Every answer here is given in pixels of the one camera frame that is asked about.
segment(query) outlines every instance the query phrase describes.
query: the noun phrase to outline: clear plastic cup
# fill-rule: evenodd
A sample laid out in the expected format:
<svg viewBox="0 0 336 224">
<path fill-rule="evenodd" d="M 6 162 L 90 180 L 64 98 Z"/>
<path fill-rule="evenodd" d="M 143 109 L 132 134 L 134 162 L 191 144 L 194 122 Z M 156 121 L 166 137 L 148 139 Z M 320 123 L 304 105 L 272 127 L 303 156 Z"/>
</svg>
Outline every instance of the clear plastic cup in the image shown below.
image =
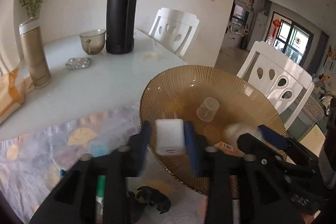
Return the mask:
<svg viewBox="0 0 336 224">
<path fill-rule="evenodd" d="M 208 97 L 197 109 L 197 116 L 204 122 L 211 122 L 216 115 L 218 108 L 219 102 L 214 98 Z"/>
</svg>

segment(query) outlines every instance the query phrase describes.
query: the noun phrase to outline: black bottle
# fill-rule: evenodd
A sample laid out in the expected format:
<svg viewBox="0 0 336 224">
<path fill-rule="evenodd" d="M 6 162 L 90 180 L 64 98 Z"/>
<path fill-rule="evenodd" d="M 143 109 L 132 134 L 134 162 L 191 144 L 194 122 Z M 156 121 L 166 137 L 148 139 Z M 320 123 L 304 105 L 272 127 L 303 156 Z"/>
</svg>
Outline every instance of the black bottle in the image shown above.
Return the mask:
<svg viewBox="0 0 336 224">
<path fill-rule="evenodd" d="M 137 0 L 107 0 L 106 50 L 125 54 L 134 48 L 134 20 Z"/>
</svg>

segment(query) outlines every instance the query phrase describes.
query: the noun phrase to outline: white bottle cap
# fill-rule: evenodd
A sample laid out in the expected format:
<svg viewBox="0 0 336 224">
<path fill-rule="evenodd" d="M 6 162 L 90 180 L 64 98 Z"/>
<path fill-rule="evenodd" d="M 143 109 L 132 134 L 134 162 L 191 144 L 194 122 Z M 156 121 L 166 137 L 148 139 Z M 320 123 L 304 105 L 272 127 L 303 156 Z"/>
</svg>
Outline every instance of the white bottle cap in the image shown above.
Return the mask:
<svg viewBox="0 0 336 224">
<path fill-rule="evenodd" d="M 19 25 L 19 33 L 20 35 L 23 35 L 27 32 L 30 32 L 31 30 L 36 29 L 39 26 L 40 26 L 40 18 L 38 17 L 30 18 Z"/>
</svg>

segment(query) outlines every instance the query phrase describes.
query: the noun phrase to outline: tv screen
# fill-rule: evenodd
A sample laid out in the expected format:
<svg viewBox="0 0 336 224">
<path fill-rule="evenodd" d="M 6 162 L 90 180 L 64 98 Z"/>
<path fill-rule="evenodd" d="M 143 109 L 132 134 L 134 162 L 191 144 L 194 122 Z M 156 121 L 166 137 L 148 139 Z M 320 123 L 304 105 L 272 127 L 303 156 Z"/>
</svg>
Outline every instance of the tv screen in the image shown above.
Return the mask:
<svg viewBox="0 0 336 224">
<path fill-rule="evenodd" d="M 248 17 L 249 17 L 249 12 L 247 10 L 245 10 L 239 4 L 234 5 L 234 8 L 231 14 L 232 23 L 245 27 Z"/>
</svg>

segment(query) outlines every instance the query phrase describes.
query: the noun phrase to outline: white chair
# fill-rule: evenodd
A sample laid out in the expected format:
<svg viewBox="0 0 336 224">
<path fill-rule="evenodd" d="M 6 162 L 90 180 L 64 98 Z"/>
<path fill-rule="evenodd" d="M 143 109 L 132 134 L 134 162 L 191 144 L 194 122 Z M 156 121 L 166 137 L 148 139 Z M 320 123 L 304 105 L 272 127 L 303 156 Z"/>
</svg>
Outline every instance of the white chair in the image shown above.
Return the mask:
<svg viewBox="0 0 336 224">
<path fill-rule="evenodd" d="M 266 42 L 256 41 L 237 76 L 243 78 L 255 60 L 248 82 L 270 100 L 281 114 L 305 88 L 307 91 L 285 123 L 286 130 L 298 116 L 314 89 L 311 76 L 294 61 Z"/>
<path fill-rule="evenodd" d="M 193 14 L 162 8 L 157 12 L 149 36 L 182 58 L 197 33 L 199 22 Z"/>
</svg>

